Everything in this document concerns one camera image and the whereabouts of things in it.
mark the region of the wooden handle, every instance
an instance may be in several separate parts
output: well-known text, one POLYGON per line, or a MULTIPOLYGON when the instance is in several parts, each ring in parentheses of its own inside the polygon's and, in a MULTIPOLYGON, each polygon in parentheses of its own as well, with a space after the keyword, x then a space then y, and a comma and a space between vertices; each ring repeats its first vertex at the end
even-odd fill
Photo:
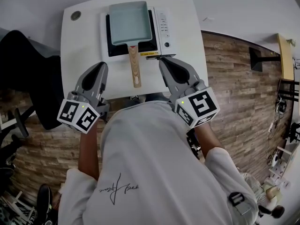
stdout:
POLYGON ((128 47, 130 64, 131 64, 131 72, 133 79, 133 86, 135 88, 140 88, 141 84, 141 76, 140 76, 140 66, 139 66, 139 49, 138 46, 128 47))

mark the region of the frying pan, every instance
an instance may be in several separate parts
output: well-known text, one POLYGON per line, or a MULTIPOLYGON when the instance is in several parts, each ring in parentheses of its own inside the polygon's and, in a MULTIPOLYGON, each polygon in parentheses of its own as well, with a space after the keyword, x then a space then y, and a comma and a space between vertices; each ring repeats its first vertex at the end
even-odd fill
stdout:
POLYGON ((152 39, 147 3, 126 2, 109 6, 109 19, 113 45, 127 44, 133 85, 141 87, 138 61, 138 43, 152 39))

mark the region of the person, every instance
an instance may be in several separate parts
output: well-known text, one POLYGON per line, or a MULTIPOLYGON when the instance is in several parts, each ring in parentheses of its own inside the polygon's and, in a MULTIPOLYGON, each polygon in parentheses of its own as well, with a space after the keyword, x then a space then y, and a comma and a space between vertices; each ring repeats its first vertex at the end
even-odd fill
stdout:
MULTIPOLYGON (((240 174, 255 194, 257 205, 261 213, 260 217, 262 217, 263 214, 269 214, 273 218, 281 218, 281 216, 285 212, 285 208, 279 205, 276 206, 276 194, 279 192, 278 187, 273 186, 264 191, 260 182, 253 175, 247 172, 240 172, 240 174)), ((259 224, 259 222, 260 219, 258 218, 256 220, 256 224, 259 224)))
POLYGON ((63 225, 232 225, 258 214, 255 195, 210 125, 195 127, 205 164, 191 152, 188 128, 162 94, 129 101, 101 135, 97 125, 81 134, 78 169, 67 172, 59 208, 63 225), (230 205, 231 192, 244 196, 246 210, 230 205))

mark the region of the yellow sticker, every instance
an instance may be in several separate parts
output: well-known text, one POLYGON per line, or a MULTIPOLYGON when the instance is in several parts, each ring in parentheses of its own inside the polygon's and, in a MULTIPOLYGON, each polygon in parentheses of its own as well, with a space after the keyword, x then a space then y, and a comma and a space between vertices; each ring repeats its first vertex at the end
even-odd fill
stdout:
POLYGON ((141 56, 158 55, 158 52, 141 52, 141 56))

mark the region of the white marker cube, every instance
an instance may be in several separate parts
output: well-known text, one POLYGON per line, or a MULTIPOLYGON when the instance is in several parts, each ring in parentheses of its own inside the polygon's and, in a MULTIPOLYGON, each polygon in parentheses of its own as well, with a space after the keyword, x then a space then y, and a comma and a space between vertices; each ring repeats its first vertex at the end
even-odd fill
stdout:
POLYGON ((99 117, 99 113, 90 104, 64 99, 57 120, 86 134, 99 117))
POLYGON ((209 120, 220 111, 211 87, 176 100, 175 112, 192 129, 209 120))

